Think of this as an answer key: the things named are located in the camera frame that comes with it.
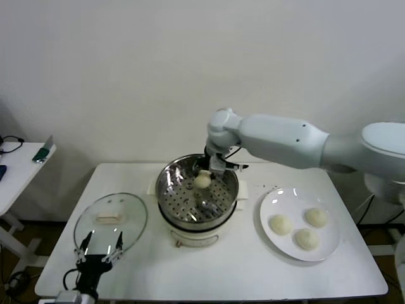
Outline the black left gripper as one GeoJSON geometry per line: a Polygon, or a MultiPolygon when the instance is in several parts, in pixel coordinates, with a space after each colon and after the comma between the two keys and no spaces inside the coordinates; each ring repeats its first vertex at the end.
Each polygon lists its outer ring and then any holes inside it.
{"type": "Polygon", "coordinates": [[[109,272],[113,265],[123,256],[123,232],[118,236],[114,249],[109,249],[107,255],[88,255],[89,243],[94,231],[90,231],[83,239],[76,254],[77,269],[80,277],[77,290],[81,293],[95,293],[104,273],[109,272]]]}

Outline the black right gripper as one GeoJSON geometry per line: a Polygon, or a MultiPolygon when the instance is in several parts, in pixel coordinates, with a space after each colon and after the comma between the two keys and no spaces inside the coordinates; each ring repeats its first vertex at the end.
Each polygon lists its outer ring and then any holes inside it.
{"type": "Polygon", "coordinates": [[[223,148],[215,144],[206,144],[204,149],[205,159],[197,159],[193,164],[193,172],[201,170],[223,170],[223,148]]]}

